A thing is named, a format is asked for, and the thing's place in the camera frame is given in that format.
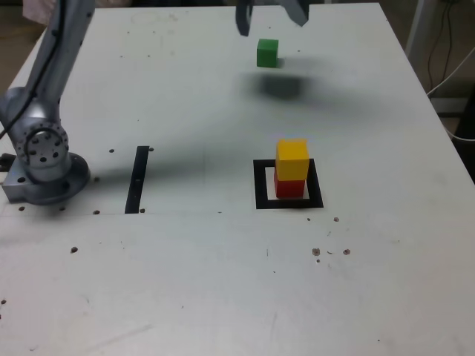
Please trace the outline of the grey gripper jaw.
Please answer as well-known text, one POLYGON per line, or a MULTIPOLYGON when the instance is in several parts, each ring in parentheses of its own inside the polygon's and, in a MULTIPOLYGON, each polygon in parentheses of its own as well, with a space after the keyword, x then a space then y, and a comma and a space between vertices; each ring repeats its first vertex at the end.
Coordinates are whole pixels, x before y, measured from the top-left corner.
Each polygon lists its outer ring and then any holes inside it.
POLYGON ((303 27, 309 20, 309 1, 308 0, 280 0, 288 17, 298 26, 303 27))
POLYGON ((250 31, 253 0, 237 0, 235 21, 240 35, 247 37, 250 31))

